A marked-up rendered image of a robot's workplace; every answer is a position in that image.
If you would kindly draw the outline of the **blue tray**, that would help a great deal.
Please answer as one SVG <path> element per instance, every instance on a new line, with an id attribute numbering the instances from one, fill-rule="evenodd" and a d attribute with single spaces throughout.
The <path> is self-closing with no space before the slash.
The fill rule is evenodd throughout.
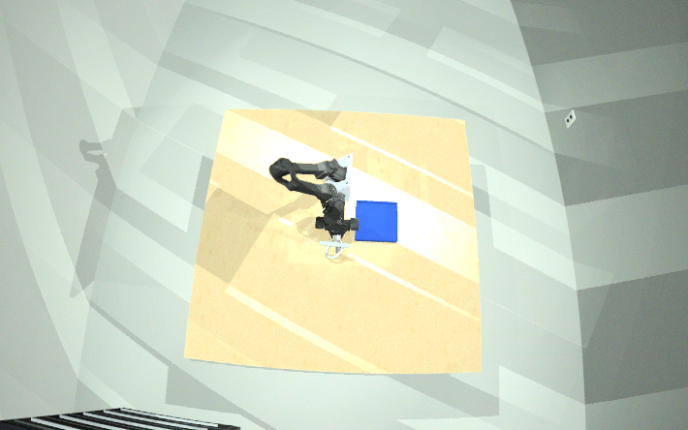
<path id="1" fill-rule="evenodd" d="M 397 243 L 398 202 L 357 200 L 356 218 L 360 227 L 355 241 Z"/>

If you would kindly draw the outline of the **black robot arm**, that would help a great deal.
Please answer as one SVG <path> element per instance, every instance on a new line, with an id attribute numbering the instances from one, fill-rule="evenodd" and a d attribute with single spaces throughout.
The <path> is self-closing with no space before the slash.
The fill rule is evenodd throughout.
<path id="1" fill-rule="evenodd" d="M 269 167 L 269 175 L 289 191 L 300 192 L 315 196 L 320 200 L 324 213 L 324 220 L 330 226 L 331 235 L 341 235 L 347 231 L 347 224 L 343 223 L 341 213 L 345 211 L 345 196 L 337 193 L 336 187 L 331 183 L 316 184 L 297 178 L 296 174 L 313 174 L 317 179 L 324 179 L 327 176 L 335 182 L 346 179 L 347 167 L 342 167 L 338 161 L 323 160 L 313 164 L 292 163 L 290 159 L 279 158 Z M 292 180 L 285 177 L 291 175 Z M 333 198 L 333 199 L 331 199 Z"/>

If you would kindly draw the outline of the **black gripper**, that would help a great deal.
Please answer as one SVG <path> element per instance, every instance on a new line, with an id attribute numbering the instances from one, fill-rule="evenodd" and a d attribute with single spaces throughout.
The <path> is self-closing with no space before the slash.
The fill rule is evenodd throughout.
<path id="1" fill-rule="evenodd" d="M 347 224 L 347 231 L 349 231 L 349 230 L 359 230 L 359 227 L 360 227 L 360 220 L 359 220 L 359 218 L 350 218 L 350 220 L 344 220 L 344 213 L 345 213 L 345 211 L 344 211 L 343 213 L 341 213 L 339 217 L 342 217 L 343 223 L 344 223 L 344 224 Z M 317 217 L 316 217 L 315 228 L 316 228 L 316 229 L 321 229 L 321 230 L 322 230 L 323 228 L 325 228 L 325 230 L 327 230 L 327 231 L 329 232 L 329 234 L 330 234 L 330 226 L 329 226 L 328 223 L 325 222 L 324 217 L 322 217 L 322 216 L 317 216 Z M 342 239 L 343 235 L 344 235 L 344 233 L 341 234 L 341 239 Z M 332 235 L 331 235 L 331 234 L 330 234 L 330 236 L 331 236 L 331 238 L 332 238 Z"/>

